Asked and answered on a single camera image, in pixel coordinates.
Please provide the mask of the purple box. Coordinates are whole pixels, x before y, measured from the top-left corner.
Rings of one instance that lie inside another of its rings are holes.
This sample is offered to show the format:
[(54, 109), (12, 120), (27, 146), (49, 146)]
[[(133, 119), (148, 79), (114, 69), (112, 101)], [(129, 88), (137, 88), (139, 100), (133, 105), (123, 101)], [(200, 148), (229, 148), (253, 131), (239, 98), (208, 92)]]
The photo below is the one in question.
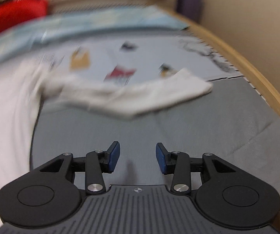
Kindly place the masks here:
[(186, 18), (200, 23), (204, 0), (176, 0), (175, 11)]

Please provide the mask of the grey patterned bed sheet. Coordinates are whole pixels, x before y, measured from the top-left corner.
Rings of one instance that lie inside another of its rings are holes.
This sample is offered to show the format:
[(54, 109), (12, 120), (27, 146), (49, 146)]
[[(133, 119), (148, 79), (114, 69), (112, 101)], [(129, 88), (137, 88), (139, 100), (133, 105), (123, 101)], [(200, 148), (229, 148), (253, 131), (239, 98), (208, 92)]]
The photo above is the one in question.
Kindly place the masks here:
[(169, 183), (157, 170), (153, 147), (163, 142), (172, 150), (200, 156), (212, 150), (271, 184), (280, 194), (280, 117), (240, 72), (208, 44), (185, 33), (127, 31), (84, 33), (63, 39), (0, 36), (0, 69), (47, 66), (67, 73), (76, 51), (91, 56), (89, 69), (74, 72), (78, 81), (105, 81), (116, 65), (135, 69), (128, 78), (113, 78), (134, 86), (163, 72), (183, 68), (213, 84), (200, 98), (173, 107), (123, 119), (89, 110), (82, 103), (47, 99), (34, 128), (30, 168), (71, 151), (79, 156), (119, 141), (123, 154), (106, 184)]

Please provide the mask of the white long-sleeve shirt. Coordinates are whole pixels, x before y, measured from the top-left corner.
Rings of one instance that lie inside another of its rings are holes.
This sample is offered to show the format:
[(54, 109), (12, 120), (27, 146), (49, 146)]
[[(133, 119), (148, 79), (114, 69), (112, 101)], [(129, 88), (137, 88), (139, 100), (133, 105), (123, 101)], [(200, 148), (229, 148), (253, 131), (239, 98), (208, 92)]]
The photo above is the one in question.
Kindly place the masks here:
[(212, 88), (210, 82), (187, 69), (137, 85), (116, 86), (83, 81), (71, 74), (26, 63), (1, 68), (0, 189), (29, 171), (33, 131), (42, 98), (56, 97), (88, 110), (129, 118), (200, 97)]

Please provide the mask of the red blanket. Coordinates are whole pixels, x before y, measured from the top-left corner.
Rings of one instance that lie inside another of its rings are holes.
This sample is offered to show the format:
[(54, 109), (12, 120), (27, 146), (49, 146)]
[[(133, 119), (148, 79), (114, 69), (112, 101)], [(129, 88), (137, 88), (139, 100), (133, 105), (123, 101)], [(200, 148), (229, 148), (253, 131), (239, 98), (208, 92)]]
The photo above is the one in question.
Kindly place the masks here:
[(47, 15), (47, 0), (14, 0), (0, 4), (0, 33), (26, 21)]

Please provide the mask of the light blue folded blanket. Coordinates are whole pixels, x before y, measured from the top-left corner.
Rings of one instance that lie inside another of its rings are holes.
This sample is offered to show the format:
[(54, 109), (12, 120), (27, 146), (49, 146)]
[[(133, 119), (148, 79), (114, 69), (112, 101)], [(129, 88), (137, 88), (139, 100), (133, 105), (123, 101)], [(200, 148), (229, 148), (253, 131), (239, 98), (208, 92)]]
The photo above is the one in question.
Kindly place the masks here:
[(81, 13), (56, 14), (17, 25), (0, 34), (0, 63), (58, 41), (101, 31), (188, 25), (156, 6), (123, 6)]

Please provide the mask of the wooden bed frame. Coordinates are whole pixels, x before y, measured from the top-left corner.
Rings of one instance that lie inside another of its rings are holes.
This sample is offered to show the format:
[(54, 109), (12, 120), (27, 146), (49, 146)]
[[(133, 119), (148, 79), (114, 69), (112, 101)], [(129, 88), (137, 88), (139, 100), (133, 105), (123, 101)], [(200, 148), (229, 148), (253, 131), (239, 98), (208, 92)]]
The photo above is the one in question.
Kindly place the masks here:
[(195, 23), (194, 21), (174, 12), (169, 7), (166, 7), (162, 0), (147, 0), (148, 4), (156, 5), (159, 9), (167, 14), (174, 16), (177, 19), (189, 25), (188, 30), (208, 43), (211, 47), (217, 50), (227, 60), (229, 60), (239, 71), (248, 79), (249, 82), (265, 98), (269, 106), (280, 116), (280, 93), (275, 87), (265, 78), (265, 76), (255, 68), (245, 57), (243, 57), (233, 47), (229, 46), (225, 41), (217, 37), (208, 29)]

